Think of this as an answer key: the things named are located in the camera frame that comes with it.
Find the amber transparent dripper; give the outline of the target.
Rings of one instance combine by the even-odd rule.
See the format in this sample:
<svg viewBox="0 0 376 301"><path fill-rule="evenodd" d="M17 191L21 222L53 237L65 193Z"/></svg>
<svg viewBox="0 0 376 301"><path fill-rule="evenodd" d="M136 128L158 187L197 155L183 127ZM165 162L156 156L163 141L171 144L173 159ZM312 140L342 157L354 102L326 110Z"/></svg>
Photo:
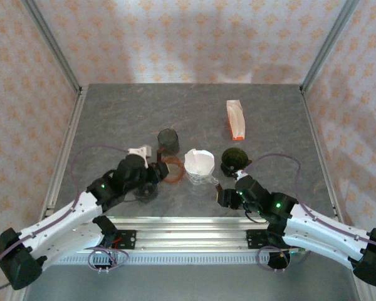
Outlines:
<svg viewBox="0 0 376 301"><path fill-rule="evenodd" d="M177 156L164 157L162 162L166 163L169 169L169 174L164 179L166 183L176 184L182 180L185 174L185 168L184 164Z"/></svg>

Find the clear transparent dripper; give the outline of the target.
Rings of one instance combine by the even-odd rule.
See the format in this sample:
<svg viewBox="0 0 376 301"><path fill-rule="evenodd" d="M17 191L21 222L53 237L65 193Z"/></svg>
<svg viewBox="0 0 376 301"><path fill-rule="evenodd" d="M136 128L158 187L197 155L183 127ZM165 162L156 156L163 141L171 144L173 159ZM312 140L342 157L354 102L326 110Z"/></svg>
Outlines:
<svg viewBox="0 0 376 301"><path fill-rule="evenodd" d="M212 175L211 172L207 172L205 174L200 173L199 171L196 172L190 172L186 171L185 172L187 175L187 178L190 180L190 182L193 185L203 185L203 184L211 184L213 186L218 186L220 185L219 180Z"/></svg>

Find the glass server with brown handle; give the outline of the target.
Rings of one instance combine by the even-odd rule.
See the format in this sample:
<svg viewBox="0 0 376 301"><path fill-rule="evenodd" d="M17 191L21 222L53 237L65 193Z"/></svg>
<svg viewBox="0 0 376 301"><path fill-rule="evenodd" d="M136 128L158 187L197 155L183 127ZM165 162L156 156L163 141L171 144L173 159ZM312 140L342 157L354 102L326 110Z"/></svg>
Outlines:
<svg viewBox="0 0 376 301"><path fill-rule="evenodd" d="M175 156L179 153L179 138L174 129L161 130L157 136L158 149L157 160L161 161L162 156Z"/></svg>

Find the white paper coffee filter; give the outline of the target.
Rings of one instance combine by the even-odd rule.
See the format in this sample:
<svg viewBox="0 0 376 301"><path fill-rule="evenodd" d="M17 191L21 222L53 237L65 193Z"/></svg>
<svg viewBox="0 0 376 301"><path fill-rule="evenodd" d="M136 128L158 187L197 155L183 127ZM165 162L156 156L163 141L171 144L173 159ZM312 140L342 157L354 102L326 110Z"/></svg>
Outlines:
<svg viewBox="0 0 376 301"><path fill-rule="evenodd" d="M207 150L191 149L184 155L184 167L191 175L208 176L214 171L214 155Z"/></svg>

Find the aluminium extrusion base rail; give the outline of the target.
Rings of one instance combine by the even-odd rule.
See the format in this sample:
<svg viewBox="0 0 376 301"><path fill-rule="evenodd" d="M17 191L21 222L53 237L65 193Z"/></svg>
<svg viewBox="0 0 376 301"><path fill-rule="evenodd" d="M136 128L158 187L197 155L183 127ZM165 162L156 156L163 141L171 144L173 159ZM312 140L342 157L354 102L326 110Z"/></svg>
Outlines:
<svg viewBox="0 0 376 301"><path fill-rule="evenodd" d="M265 230L266 223L243 217L115 217L120 230L135 230L135 251L146 253L212 253L248 250L247 230Z"/></svg>

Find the aluminium table side rail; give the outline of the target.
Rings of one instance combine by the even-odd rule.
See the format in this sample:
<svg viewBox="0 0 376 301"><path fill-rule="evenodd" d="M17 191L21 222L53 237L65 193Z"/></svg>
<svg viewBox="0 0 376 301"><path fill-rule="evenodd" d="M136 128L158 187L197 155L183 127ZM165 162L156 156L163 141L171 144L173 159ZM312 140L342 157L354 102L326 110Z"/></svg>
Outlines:
<svg viewBox="0 0 376 301"><path fill-rule="evenodd" d="M324 177L324 180L325 180L325 184L326 184L326 187L327 187L327 190L328 190L330 202L331 202L332 208L335 212L335 216L336 216L335 219L339 222L344 222L342 211L341 211L341 208L339 206L338 199L337 199L337 194L335 192L335 188L333 187L333 182L332 182L332 179L330 177L330 173L329 173L328 168L327 168L325 156L323 155L323 152L322 152L320 140L318 138L318 134L317 134L316 127L315 127L315 123L313 122L309 106L306 102L305 95L302 94L301 97L302 97L303 105L304 105L304 108L305 108L306 116L308 118L308 122L309 122L309 125L310 125L311 134L313 136L313 140L314 140L314 143L315 143L316 152L318 154L318 158L319 158L319 161L320 161L320 166L321 166L323 177Z"/></svg>
<svg viewBox="0 0 376 301"><path fill-rule="evenodd" d="M43 208L39 219L45 219L50 213L53 212L56 204L56 200L60 191L63 176L65 174L66 165L70 156L73 140L75 137L76 129L80 119L83 104L87 95L89 85L84 85L76 93L75 105L71 113L70 121L66 128L66 132L63 137L60 152L55 162L53 174L49 181L46 197L43 202Z"/></svg>

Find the aluminium frame corner post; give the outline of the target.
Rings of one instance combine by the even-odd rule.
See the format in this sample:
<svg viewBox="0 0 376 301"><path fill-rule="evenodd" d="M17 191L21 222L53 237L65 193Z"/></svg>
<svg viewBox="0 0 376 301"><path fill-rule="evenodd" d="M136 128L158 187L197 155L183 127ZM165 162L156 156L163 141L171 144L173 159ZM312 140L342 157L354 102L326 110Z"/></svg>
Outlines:
<svg viewBox="0 0 376 301"><path fill-rule="evenodd" d="M66 59L64 53L62 52L56 38L50 29L48 23L46 22L41 10L39 9L38 5L36 4L35 0L21 0L22 4L26 8L27 12L29 13L32 21L36 25L40 35L44 39L45 43L47 44L50 52L54 56L57 64L61 68L67 82L70 84L71 88L76 93L81 92L81 85L78 83L76 76L71 69L68 60Z"/></svg>
<svg viewBox="0 0 376 301"><path fill-rule="evenodd" d="M333 49L333 46L337 42L341 32L345 28L359 2L360 0L345 0L344 5L333 23L331 30L327 34L319 52L311 64L303 83L300 85L300 92L302 95L305 95L305 93L310 89L318 72L321 70L325 60Z"/></svg>

